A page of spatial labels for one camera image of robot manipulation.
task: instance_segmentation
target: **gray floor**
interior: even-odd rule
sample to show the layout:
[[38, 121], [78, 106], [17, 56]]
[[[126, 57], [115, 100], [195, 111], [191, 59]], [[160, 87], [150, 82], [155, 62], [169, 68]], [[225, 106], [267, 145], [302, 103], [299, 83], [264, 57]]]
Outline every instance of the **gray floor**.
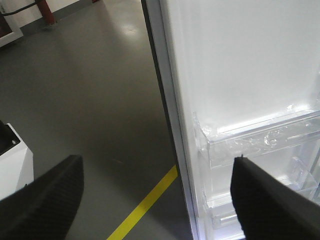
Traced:
[[[105, 240], [175, 164], [139, 0], [101, 0], [1, 48], [0, 106], [36, 177], [83, 156], [67, 240]], [[177, 179], [125, 239], [192, 239]]]

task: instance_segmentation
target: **open refrigerator door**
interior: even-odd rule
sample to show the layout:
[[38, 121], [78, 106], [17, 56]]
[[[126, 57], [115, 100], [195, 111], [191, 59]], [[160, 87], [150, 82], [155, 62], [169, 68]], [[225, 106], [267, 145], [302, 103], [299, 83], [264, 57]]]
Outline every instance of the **open refrigerator door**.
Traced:
[[320, 204], [320, 1], [145, 2], [194, 239], [245, 237], [241, 155]]

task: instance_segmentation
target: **yellow floor line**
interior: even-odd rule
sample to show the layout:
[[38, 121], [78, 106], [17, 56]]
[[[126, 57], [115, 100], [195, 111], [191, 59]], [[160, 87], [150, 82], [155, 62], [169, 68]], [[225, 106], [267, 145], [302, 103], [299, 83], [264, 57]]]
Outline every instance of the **yellow floor line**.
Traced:
[[174, 165], [106, 240], [122, 240], [137, 224], [137, 222], [139, 222], [139, 220], [146, 214], [146, 212], [158, 200], [158, 198], [166, 191], [166, 189], [172, 184], [177, 176], [177, 168], [176, 165]]

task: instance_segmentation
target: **refrigerator door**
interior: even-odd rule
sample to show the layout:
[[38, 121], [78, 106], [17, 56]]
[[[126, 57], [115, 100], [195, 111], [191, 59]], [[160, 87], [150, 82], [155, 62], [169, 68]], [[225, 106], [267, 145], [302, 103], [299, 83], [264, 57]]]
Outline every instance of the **refrigerator door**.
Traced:
[[145, 0], [194, 239], [244, 237], [242, 154], [318, 203], [320, 2]]

